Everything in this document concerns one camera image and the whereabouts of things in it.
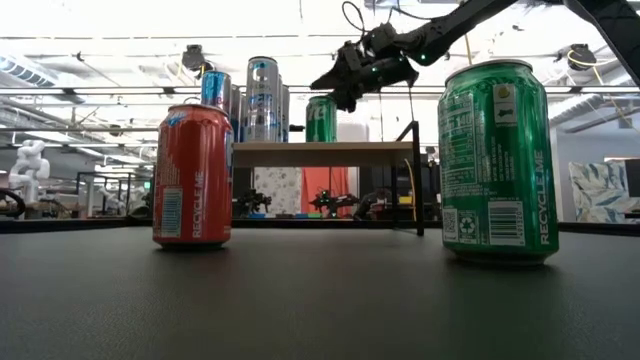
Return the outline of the black computer monitor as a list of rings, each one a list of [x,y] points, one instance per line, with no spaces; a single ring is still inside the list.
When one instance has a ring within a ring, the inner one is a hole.
[[[640,198],[640,158],[626,160],[625,171],[629,196]]]

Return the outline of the orange hanging cloth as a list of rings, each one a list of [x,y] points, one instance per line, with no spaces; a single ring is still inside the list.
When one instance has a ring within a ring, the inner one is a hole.
[[[332,196],[349,193],[348,169],[346,167],[303,168],[300,201],[302,213],[318,213],[311,201],[321,190],[329,190]]]

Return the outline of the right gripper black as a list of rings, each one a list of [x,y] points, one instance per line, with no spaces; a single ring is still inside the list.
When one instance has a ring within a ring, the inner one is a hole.
[[[412,87],[419,73],[402,54],[376,58],[363,53],[357,45],[347,42],[343,49],[346,68],[332,68],[314,80],[312,90],[330,90],[332,99],[341,111],[353,113],[357,100],[365,93],[399,82]]]

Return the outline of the red soda can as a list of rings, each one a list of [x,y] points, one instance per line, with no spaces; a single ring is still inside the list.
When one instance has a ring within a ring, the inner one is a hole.
[[[152,239],[164,248],[219,247],[231,237],[233,129],[222,109],[169,108],[158,127]]]

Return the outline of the green soda can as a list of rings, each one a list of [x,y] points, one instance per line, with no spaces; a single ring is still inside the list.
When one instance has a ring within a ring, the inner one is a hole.
[[[442,242],[456,257],[538,265],[559,249],[547,94],[530,64],[475,64],[438,103]]]
[[[306,141],[337,141],[337,106],[329,96],[314,96],[306,106]]]

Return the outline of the small wooden shelf black legs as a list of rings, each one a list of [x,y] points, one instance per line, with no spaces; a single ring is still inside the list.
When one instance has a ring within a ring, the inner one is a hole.
[[[235,166],[256,167],[383,167],[391,169],[391,179],[397,179],[397,166],[413,161],[412,180],[417,235],[425,230],[424,197],[422,191],[419,123],[408,123],[394,142],[334,142],[334,143],[236,143],[233,145]]]

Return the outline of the white patterned panel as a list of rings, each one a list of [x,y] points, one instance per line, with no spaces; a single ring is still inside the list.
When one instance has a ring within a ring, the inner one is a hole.
[[[268,214],[296,214],[301,210],[302,170],[296,167],[254,168],[254,188],[271,198]]]

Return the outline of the black table mat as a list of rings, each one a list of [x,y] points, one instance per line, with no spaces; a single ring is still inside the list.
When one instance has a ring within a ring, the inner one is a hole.
[[[0,235],[0,360],[640,360],[640,239],[565,233],[543,267],[430,230]]]

